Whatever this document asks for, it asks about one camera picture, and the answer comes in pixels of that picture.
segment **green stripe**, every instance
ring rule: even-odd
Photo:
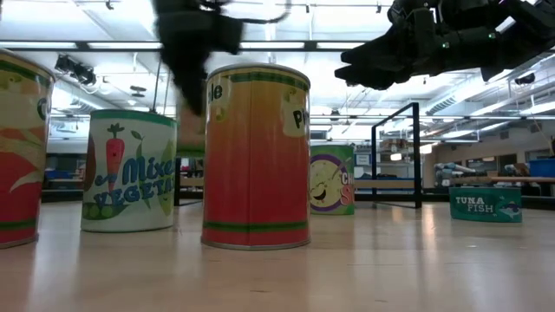
[[[31,69],[21,67],[12,62],[0,61],[0,70],[21,75],[23,78],[36,81],[46,88],[50,88],[50,84],[52,84],[52,78],[43,77]]]
[[[161,124],[168,127],[177,128],[177,122],[169,117],[137,112],[125,109],[99,109],[91,113],[91,119],[127,119],[127,120],[142,120],[152,123]]]
[[[16,221],[16,222],[0,222],[0,231],[25,230],[36,227],[36,219]]]
[[[249,82],[249,81],[267,81],[267,82],[277,82],[295,88],[300,88],[304,92],[309,90],[308,84],[299,79],[293,78],[288,75],[283,75],[279,73],[268,73],[264,71],[253,71],[249,73],[242,74],[230,74],[224,77],[229,78],[232,82]]]
[[[203,227],[205,229],[213,229],[219,231],[233,232],[271,232],[271,231],[293,231],[306,229],[309,226],[308,221],[286,222],[286,223],[268,223],[268,224],[238,224],[229,222],[213,222],[205,221]]]

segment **wooden floor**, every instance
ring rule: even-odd
[[[47,204],[37,244],[0,250],[0,311],[555,311],[555,213],[358,206],[313,217],[306,247],[249,252],[202,246],[200,204],[134,234],[80,232],[78,203]]]

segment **blue bin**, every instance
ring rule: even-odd
[[[555,159],[530,160],[530,176],[555,178]]]

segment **black metal pole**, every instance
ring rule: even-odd
[[[372,179],[375,180],[377,179],[377,168],[378,168],[378,164],[377,164],[377,139],[375,136],[375,132],[377,126],[372,126]],[[377,194],[377,190],[375,187],[372,187],[372,195],[376,195]]]
[[[417,102],[410,103],[413,106],[413,158],[415,160],[415,208],[422,208],[422,169],[420,158],[420,105]]]
[[[181,157],[175,159],[175,180],[173,181],[175,187],[173,188],[173,206],[180,206],[180,193],[181,193]]]

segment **cartoon carrot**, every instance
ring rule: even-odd
[[[123,152],[125,151],[125,142],[117,138],[117,133],[123,130],[125,130],[125,128],[120,127],[119,123],[110,125],[110,128],[108,128],[108,132],[112,133],[114,136],[106,142],[106,167],[108,169],[108,176],[110,177],[108,179],[108,189],[110,191],[114,189],[114,183],[117,179],[118,171],[120,170]]]

